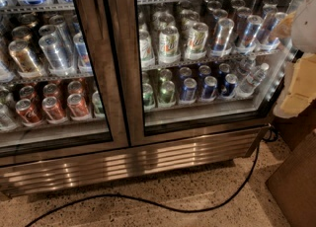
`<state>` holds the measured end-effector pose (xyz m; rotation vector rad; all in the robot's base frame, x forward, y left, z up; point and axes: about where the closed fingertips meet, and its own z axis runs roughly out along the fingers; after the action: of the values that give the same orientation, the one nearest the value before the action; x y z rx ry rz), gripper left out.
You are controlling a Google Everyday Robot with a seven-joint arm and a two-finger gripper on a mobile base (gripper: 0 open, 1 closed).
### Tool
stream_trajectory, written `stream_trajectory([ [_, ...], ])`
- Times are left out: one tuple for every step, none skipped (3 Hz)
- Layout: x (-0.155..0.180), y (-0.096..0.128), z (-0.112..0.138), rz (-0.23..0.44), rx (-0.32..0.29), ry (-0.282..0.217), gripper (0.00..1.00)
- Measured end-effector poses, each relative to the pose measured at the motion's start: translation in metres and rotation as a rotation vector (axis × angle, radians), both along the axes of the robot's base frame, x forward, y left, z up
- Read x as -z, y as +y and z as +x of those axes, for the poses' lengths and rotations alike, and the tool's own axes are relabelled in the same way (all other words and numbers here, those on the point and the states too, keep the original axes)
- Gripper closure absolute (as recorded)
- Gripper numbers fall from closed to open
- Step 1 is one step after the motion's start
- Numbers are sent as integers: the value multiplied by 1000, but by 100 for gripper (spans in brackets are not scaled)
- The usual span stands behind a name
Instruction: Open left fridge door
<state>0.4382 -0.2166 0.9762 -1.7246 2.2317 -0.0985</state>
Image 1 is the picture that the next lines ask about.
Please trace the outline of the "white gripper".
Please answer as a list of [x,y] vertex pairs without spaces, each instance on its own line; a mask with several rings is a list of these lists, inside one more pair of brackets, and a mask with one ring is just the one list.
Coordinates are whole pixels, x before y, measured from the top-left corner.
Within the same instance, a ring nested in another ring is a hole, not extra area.
[[276,101],[274,115],[296,117],[316,99],[316,0],[304,0],[296,12],[276,13],[277,24],[270,38],[289,38],[304,53],[285,66],[284,88]]

